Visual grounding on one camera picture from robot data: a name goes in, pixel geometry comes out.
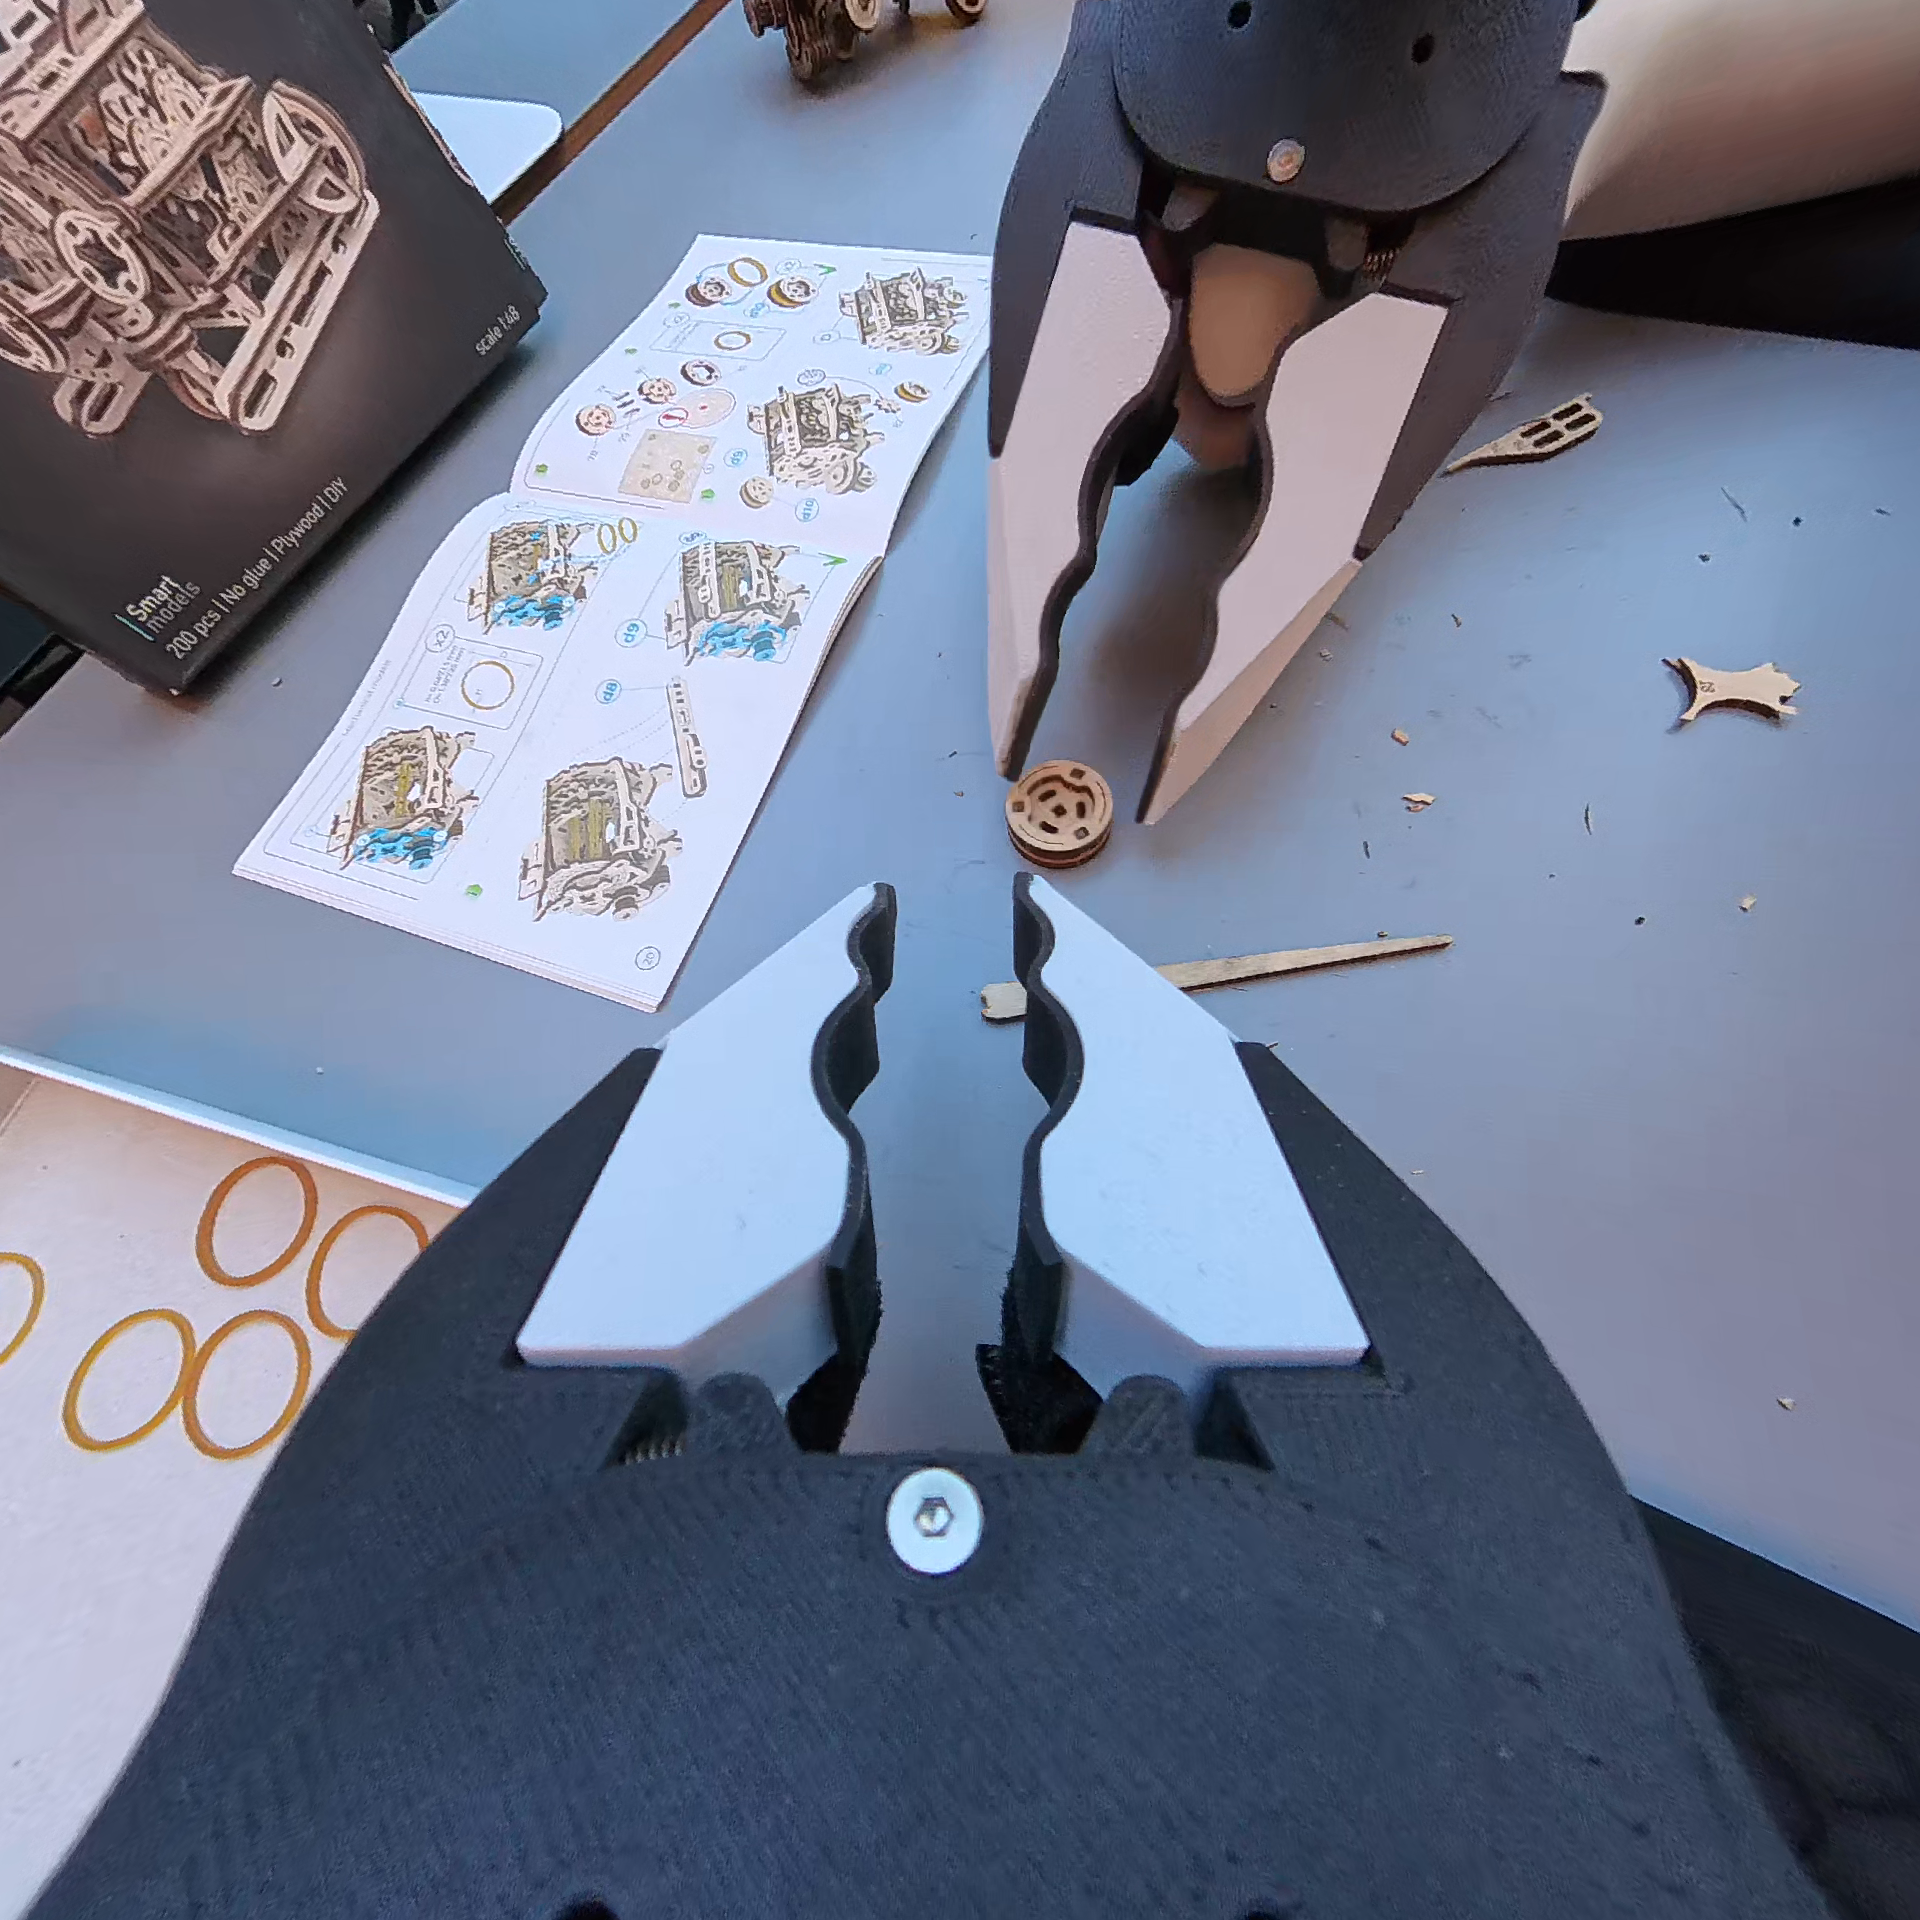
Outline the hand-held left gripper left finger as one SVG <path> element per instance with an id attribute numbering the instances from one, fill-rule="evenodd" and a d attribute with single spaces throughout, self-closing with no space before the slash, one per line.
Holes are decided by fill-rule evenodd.
<path id="1" fill-rule="evenodd" d="M 878 1326 L 866 1147 L 896 891 L 855 889 L 679 1024 L 517 1349 L 686 1387 L 754 1376 L 786 1406 Z"/>

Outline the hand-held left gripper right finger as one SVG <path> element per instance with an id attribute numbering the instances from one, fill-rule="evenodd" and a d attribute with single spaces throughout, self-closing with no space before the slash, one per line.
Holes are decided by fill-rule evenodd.
<path id="1" fill-rule="evenodd" d="M 1369 1346 L 1230 1031 L 1035 875 L 1015 882 L 1024 1150 L 1013 1326 L 1095 1392 Z"/>

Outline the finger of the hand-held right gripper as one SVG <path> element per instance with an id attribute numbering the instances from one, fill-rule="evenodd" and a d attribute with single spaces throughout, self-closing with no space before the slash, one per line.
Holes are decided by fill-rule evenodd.
<path id="1" fill-rule="evenodd" d="M 1015 377 L 1015 327 L 992 322 L 990 720 L 1019 777 L 1088 581 L 1127 448 L 1173 395 L 1184 311 L 1127 231 L 1070 224 Z"/>
<path id="2" fill-rule="evenodd" d="M 1376 293 L 1280 352 L 1255 409 L 1259 510 L 1200 608 L 1138 821 L 1168 816 L 1353 581 L 1367 512 L 1449 306 Z"/>

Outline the small wooden wheel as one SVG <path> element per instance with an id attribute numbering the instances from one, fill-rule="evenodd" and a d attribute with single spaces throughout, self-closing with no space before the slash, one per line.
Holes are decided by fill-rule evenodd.
<path id="1" fill-rule="evenodd" d="M 1022 859 L 1047 871 L 1090 862 L 1113 832 L 1113 791 L 1081 759 L 1049 759 L 1013 782 L 1006 830 Z"/>

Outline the white cardboard box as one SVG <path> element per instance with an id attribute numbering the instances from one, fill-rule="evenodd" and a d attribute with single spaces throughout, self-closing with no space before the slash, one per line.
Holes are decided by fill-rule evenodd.
<path id="1" fill-rule="evenodd" d="M 112 1175 L 206 1166 L 226 1150 L 290 1154 L 455 1209 L 469 1193 L 167 1095 L 14 1063 L 2 1237 L 5 1200 L 23 1191 L 103 1195 Z M 87 1456 L 48 1424 L 7 1419 L 2 1367 L 5 1915 L 32 1904 L 151 1719 L 281 1440 L 238 1463 L 158 1445 Z"/>

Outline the person's right hand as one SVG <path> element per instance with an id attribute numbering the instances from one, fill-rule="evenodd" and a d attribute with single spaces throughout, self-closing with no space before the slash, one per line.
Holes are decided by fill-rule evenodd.
<path id="1" fill-rule="evenodd" d="M 1305 261 L 1230 245 L 1195 254 L 1175 437 L 1198 466 L 1246 464 L 1264 382 L 1285 343 L 1312 320 L 1317 299 L 1319 281 Z"/>

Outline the slotted wooden scrap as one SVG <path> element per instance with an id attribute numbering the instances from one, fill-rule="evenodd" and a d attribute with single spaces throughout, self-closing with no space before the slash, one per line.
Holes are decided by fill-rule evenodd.
<path id="1" fill-rule="evenodd" d="M 1589 441 L 1600 430 L 1600 407 L 1589 393 L 1554 405 L 1497 439 L 1456 455 L 1442 473 L 1454 475 L 1481 466 L 1536 464 Z"/>

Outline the thin wooden stick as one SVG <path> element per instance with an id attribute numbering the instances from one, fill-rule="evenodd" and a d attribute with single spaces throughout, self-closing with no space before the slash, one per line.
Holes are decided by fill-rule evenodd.
<path id="1" fill-rule="evenodd" d="M 1385 937 L 1365 944 L 1333 944 L 1314 949 L 1282 949 L 1241 955 L 1202 958 L 1154 967 L 1154 971 L 1179 992 L 1211 992 L 1239 987 L 1273 976 L 1294 976 L 1319 969 L 1339 969 L 1449 949 L 1449 935 Z M 1015 1024 L 1024 1019 L 1026 992 L 1017 981 L 994 981 L 978 992 L 978 1010 L 987 1024 Z"/>

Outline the star-shaped wooden scrap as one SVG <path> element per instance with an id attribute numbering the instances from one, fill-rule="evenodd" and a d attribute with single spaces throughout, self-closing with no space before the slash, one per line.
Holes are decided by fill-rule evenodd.
<path id="1" fill-rule="evenodd" d="M 1785 674 L 1776 663 L 1712 667 L 1687 656 L 1673 656 L 1664 665 L 1682 681 L 1687 697 L 1673 722 L 1675 727 L 1717 709 L 1758 713 L 1774 722 L 1797 715 L 1794 697 L 1801 681 Z"/>

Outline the wooden model car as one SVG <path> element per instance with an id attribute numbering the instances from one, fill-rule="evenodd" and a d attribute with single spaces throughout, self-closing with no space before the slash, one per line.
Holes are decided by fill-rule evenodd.
<path id="1" fill-rule="evenodd" d="M 832 62 L 850 62 L 880 25 L 882 2 L 743 2 L 754 37 L 779 32 L 793 78 L 814 82 Z"/>

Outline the white instruction booklet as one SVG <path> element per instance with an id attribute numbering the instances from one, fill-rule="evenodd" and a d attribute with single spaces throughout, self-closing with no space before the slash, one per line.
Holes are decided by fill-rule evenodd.
<path id="1" fill-rule="evenodd" d="M 235 873 L 654 1013 L 990 295 L 985 256 L 702 233 L 446 535 Z"/>

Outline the group of tan rubber bands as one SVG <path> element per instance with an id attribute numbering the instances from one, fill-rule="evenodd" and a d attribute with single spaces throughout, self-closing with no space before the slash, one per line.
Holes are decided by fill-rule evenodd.
<path id="1" fill-rule="evenodd" d="M 290 1154 L 5 1200 L 5 1415 L 87 1456 L 238 1463 L 288 1433 L 457 1209 Z"/>

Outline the black model kit box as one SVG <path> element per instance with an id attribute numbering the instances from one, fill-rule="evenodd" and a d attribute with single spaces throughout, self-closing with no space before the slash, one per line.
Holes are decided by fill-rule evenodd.
<path id="1" fill-rule="evenodd" d="M 2 574 L 183 690 L 544 288 L 347 5 L 7 2 Z"/>

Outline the white flat base plate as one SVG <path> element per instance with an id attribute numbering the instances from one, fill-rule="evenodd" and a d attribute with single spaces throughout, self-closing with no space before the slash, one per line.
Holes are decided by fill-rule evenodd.
<path id="1" fill-rule="evenodd" d="M 416 107 L 453 162 L 487 203 L 498 203 L 517 181 L 558 149 L 562 117 L 544 103 L 416 91 Z"/>

